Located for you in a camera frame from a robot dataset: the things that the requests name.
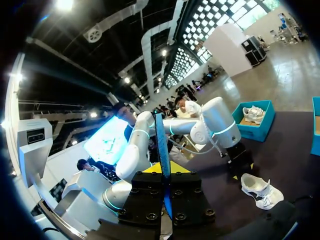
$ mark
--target yellow pad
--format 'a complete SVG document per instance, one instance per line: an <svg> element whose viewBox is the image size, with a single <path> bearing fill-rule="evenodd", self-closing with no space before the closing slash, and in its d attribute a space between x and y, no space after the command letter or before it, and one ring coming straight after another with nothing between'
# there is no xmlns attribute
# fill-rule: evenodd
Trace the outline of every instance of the yellow pad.
<svg viewBox="0 0 320 240"><path fill-rule="evenodd" d="M176 172L190 173L189 170L183 168L182 166L178 165L174 161L170 161L170 169L172 174L175 174ZM152 172L156 172L158 174L162 173L160 162L143 171L143 173L152 173Z"/></svg>

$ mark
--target white sneaker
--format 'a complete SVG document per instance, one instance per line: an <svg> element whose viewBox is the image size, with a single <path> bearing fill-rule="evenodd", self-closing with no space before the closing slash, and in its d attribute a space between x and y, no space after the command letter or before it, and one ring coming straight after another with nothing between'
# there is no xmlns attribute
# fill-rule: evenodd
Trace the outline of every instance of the white sneaker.
<svg viewBox="0 0 320 240"><path fill-rule="evenodd" d="M251 108L244 107L242 112L246 122L254 122L256 124L261 124L266 114L265 111L256 106L252 106Z"/></svg>
<svg viewBox="0 0 320 240"><path fill-rule="evenodd" d="M255 205L260 209L270 210L284 200L282 192L270 185L270 180L265 182L260 177L245 173L241 177L241 185L241 190L253 197Z"/></svg>

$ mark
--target blue box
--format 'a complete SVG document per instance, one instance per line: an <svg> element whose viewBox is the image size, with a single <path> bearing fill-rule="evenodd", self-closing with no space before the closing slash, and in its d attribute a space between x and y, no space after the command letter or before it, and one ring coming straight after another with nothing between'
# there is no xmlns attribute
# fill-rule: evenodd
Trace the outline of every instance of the blue box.
<svg viewBox="0 0 320 240"><path fill-rule="evenodd" d="M244 113L242 109L251 108L253 105L265 111L265 115L261 124L240 124L244 118ZM266 140L272 122L274 121L275 115L276 112L270 100L242 102L236 107L236 109L232 113L235 123L237 124L240 130L241 136L243 138L252 139L259 142L264 142Z"/></svg>
<svg viewBox="0 0 320 240"><path fill-rule="evenodd" d="M320 156L320 134L317 133L317 122L320 124L320 96L314 96L312 98L313 103L313 140L311 154Z"/></svg>

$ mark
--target glowing screen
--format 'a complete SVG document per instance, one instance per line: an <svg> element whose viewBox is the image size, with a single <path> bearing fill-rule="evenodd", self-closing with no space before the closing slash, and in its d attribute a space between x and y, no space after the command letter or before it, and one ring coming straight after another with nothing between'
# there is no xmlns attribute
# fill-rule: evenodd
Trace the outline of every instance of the glowing screen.
<svg viewBox="0 0 320 240"><path fill-rule="evenodd" d="M127 125L126 121L112 117L90 137L84 144L84 149L96 162L116 164L128 145L124 135Z"/></svg>

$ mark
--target white pillar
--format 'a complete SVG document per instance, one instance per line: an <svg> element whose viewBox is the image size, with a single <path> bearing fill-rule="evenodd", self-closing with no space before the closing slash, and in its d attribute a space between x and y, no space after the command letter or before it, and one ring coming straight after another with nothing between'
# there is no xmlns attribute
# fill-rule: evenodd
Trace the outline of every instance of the white pillar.
<svg viewBox="0 0 320 240"><path fill-rule="evenodd" d="M22 78L21 69L25 59L24 53L19 53L14 61L10 74L8 87L6 90L5 107L4 107L4 128L5 138L8 146L9 155L16 175L20 175L19 159L18 159L18 142L17 132L19 117L19 101L17 92L19 83Z"/></svg>

